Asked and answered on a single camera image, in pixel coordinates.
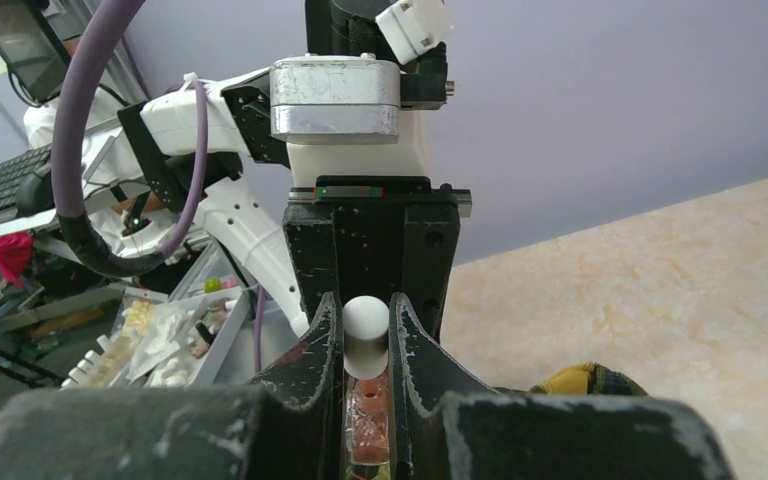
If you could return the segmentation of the nail polish bottle white cap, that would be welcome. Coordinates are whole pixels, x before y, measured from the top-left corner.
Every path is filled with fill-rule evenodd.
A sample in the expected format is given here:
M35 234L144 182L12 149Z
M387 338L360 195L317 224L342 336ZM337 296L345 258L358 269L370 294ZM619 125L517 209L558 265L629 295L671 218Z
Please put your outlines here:
M390 479L389 390L385 374L349 378L345 398L346 479Z

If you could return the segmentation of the nail polish brush cap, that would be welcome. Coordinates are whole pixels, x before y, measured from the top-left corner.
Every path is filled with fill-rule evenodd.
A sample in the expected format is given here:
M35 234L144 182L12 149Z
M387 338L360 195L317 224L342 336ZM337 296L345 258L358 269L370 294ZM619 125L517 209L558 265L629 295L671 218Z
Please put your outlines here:
M358 296L342 309L344 370L358 380L383 373L389 359L389 307L373 296Z

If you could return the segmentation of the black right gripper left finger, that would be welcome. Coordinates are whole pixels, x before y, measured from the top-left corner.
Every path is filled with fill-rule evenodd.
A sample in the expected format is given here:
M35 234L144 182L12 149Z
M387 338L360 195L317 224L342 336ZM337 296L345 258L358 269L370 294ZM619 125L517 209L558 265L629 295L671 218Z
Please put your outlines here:
M336 479L342 318L332 294L244 385L36 389L0 410L0 479Z

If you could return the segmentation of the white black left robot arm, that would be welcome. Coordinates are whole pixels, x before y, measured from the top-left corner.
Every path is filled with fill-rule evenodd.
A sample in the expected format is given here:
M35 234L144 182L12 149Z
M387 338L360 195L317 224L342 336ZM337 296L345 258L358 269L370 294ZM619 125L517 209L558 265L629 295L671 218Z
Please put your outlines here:
M303 333L323 296L405 295L438 337L466 189L431 184L421 111L442 69L290 58L119 114L181 229L223 244Z

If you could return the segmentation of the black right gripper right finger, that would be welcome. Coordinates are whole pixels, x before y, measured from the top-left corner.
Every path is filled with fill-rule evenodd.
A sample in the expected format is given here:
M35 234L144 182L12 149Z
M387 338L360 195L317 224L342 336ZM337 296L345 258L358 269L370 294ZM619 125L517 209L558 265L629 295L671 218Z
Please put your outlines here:
M714 432L675 401L508 394L465 370L390 304L397 479L729 479Z

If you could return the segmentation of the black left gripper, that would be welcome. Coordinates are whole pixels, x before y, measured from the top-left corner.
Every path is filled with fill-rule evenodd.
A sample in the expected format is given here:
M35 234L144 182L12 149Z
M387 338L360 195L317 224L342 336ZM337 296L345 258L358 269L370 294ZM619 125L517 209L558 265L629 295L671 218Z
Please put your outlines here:
M408 296L419 322L440 339L443 308L468 189L423 176L322 176L291 189L283 231L303 309L321 299Z

